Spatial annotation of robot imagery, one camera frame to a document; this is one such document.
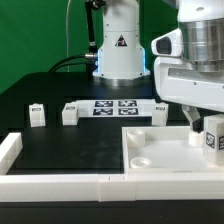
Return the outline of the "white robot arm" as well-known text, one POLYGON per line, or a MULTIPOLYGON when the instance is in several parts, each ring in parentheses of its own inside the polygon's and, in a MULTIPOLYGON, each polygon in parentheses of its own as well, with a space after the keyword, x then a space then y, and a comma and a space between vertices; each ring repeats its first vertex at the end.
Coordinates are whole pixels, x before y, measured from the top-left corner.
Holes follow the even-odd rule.
POLYGON ((178 9, 178 27, 151 42, 154 70, 139 40, 139 1, 105 0, 96 81, 132 85, 154 76, 153 98, 178 103, 187 119, 200 108, 224 113, 224 0, 164 0, 178 9))

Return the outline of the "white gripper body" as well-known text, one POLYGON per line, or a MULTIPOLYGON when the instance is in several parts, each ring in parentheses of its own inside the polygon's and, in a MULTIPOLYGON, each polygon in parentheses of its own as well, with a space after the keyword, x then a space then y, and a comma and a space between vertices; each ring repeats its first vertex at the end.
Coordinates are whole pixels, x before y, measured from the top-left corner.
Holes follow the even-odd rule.
POLYGON ((224 70, 199 72, 182 58, 182 33, 179 28, 154 39, 151 49, 154 78, 162 100, 224 112, 224 70))

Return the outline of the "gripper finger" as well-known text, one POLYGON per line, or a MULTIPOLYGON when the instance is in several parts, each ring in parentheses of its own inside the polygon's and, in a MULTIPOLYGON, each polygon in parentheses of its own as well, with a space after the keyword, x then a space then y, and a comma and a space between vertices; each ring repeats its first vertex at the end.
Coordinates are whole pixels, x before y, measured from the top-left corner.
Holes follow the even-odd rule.
POLYGON ((189 121, 190 129, 200 133, 203 129, 203 122, 197 108, 194 106, 183 105, 182 111, 189 121))

